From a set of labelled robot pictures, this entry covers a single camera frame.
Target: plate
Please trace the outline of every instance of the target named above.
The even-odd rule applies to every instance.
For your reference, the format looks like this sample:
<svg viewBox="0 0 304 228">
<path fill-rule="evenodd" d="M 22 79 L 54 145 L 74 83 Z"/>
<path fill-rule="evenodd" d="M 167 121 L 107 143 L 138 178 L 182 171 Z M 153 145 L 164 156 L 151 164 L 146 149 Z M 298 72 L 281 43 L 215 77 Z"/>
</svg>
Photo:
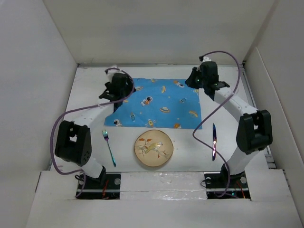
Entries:
<svg viewBox="0 0 304 228">
<path fill-rule="evenodd" d="M 172 156 L 173 143 L 166 133 L 150 130 L 138 137 L 134 144 L 134 151 L 143 164 L 158 167 Z"/>
</svg>

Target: fork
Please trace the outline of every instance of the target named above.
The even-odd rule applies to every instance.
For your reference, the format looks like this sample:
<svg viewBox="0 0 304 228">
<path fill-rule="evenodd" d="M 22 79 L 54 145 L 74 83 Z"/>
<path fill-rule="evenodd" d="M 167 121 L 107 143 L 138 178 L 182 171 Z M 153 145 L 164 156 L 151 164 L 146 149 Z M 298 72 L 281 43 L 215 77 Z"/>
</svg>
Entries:
<svg viewBox="0 0 304 228">
<path fill-rule="evenodd" d="M 112 162 L 113 162 L 113 165 L 114 167 L 116 167 L 116 162 L 115 162 L 115 158 L 112 154 L 112 151 L 111 151 L 111 148 L 110 148 L 110 145 L 109 145 L 109 136 L 108 136 L 108 132 L 106 130 L 103 130 L 103 136 L 104 136 L 104 140 L 106 140 L 106 142 L 108 143 L 108 147 L 109 147 L 109 150 L 110 150 L 110 154 L 111 154 L 111 157 L 112 157 Z"/>
</svg>

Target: white wall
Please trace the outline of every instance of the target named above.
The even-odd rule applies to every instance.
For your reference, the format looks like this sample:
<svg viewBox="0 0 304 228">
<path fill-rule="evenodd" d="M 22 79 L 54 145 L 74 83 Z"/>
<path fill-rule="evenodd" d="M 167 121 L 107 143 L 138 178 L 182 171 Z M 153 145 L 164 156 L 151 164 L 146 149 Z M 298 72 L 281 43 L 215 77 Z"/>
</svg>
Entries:
<svg viewBox="0 0 304 228">
<path fill-rule="evenodd" d="M 271 112 L 271 151 L 304 222 L 304 1 L 280 0 L 246 64 L 259 108 Z"/>
<path fill-rule="evenodd" d="M 242 61 L 274 0 L 44 0 L 78 63 Z M 229 56 L 213 55 L 218 63 Z"/>
<path fill-rule="evenodd" d="M 76 63 L 42 0 L 0 0 L 0 223 L 25 227 Z"/>
</svg>

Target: blue placemat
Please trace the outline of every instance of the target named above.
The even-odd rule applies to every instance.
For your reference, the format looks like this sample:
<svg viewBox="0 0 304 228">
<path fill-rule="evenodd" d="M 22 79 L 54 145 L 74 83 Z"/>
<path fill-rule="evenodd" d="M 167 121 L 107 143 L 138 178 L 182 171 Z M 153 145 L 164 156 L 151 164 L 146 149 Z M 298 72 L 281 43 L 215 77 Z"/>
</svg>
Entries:
<svg viewBox="0 0 304 228">
<path fill-rule="evenodd" d="M 199 91 L 184 82 L 185 79 L 134 78 L 136 92 L 106 117 L 104 124 L 195 129 L 201 122 Z"/>
</svg>

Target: iridescent knife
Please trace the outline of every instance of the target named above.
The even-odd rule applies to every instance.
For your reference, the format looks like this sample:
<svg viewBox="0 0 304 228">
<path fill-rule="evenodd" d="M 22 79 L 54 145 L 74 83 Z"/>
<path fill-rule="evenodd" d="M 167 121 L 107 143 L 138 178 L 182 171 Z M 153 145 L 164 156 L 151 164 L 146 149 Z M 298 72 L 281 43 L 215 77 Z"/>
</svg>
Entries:
<svg viewBox="0 0 304 228">
<path fill-rule="evenodd" d="M 215 150 L 217 149 L 216 144 L 217 144 L 217 129 L 215 128 L 215 124 L 213 123 L 212 126 L 212 138 L 213 138 L 213 150 L 212 150 L 212 160 L 215 160 L 215 156 L 217 155 L 217 153 L 215 152 Z"/>
</svg>

